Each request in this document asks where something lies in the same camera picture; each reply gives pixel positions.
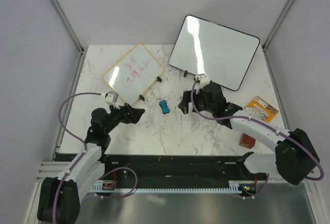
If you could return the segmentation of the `yellow framed small whiteboard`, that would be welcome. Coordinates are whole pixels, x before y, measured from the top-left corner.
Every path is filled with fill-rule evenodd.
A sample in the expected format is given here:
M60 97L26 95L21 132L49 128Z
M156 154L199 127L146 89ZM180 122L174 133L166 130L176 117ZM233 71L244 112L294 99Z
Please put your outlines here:
M164 67L142 43L136 44L102 76L120 99L134 105L164 73Z

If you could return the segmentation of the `blue black whiteboard eraser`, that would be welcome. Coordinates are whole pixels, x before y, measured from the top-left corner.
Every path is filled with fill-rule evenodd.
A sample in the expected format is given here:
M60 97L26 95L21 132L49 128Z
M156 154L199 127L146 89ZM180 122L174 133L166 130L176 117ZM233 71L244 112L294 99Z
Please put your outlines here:
M165 115L165 114L168 114L169 112L170 112L170 109L168 108L168 106L167 106L167 102L166 102L166 100L161 100L160 102L159 102L159 106L160 106L160 108L161 108L161 111L162 111L162 113Z

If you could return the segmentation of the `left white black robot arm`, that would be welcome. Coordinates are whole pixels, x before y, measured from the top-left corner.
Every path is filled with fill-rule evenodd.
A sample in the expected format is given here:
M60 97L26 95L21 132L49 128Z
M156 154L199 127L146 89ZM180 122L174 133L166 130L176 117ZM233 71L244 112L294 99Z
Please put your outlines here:
M75 223L80 205L98 179L108 179L113 166L104 162L111 138L109 133L119 124L136 124L145 110L129 104L110 106L110 111L95 109L87 130L83 149L57 176L46 177L41 184L37 219L48 223Z

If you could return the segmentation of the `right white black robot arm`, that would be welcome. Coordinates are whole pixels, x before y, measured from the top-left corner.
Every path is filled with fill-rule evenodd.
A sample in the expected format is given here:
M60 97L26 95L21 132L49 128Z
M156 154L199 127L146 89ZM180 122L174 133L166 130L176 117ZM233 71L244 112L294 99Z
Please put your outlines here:
M211 82L202 88L193 85L185 90L178 108L184 113L189 106L201 117L231 130L244 133L268 147L271 154L246 153L236 166L237 176L249 179L256 173L278 174L292 185L299 185L304 179L320 181L324 170L320 159L305 131L290 131L275 127L249 115L241 106L228 102L221 87Z

